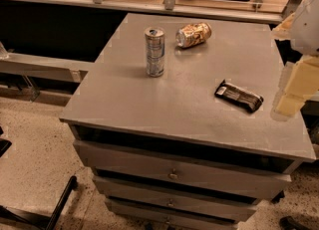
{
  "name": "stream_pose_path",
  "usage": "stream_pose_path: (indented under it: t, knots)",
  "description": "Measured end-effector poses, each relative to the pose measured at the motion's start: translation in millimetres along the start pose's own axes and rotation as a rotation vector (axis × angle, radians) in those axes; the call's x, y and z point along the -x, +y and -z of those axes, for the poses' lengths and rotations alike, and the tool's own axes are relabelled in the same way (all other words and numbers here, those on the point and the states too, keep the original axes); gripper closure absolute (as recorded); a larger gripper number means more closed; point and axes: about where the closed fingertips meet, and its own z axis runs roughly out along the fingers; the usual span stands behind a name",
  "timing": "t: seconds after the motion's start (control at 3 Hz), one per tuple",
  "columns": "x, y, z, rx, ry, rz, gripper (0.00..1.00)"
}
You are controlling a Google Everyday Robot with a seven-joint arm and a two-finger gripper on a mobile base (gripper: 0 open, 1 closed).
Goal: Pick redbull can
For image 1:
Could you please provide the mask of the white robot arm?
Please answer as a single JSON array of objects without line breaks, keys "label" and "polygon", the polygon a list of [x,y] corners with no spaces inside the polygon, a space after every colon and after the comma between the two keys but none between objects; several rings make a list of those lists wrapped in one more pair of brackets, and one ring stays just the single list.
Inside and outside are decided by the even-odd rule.
[{"label": "white robot arm", "polygon": [[273,104],[277,113],[293,117],[319,90],[319,0],[304,0],[272,36],[289,39],[302,55],[296,63],[285,64]]}]

